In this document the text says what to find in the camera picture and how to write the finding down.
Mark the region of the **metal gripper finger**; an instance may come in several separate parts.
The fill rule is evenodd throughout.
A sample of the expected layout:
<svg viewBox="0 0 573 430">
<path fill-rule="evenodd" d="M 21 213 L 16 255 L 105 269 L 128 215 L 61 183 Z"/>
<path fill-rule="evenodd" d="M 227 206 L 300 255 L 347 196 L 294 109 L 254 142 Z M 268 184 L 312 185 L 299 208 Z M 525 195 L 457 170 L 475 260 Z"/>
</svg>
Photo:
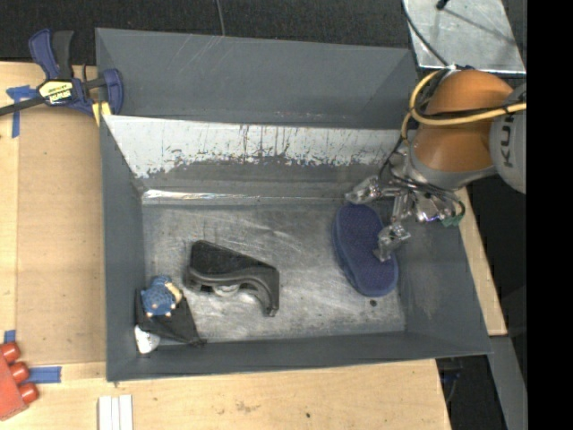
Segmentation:
<svg viewBox="0 0 573 430">
<path fill-rule="evenodd" d="M 386 262 L 401 245 L 411 237 L 410 232 L 399 222 L 384 227 L 378 234 L 377 248 L 373 251 L 380 262 Z"/>
<path fill-rule="evenodd" d="M 380 198 L 381 186 L 377 176 L 367 177 L 345 194 L 345 200 L 353 205 L 370 203 Z"/>
</svg>

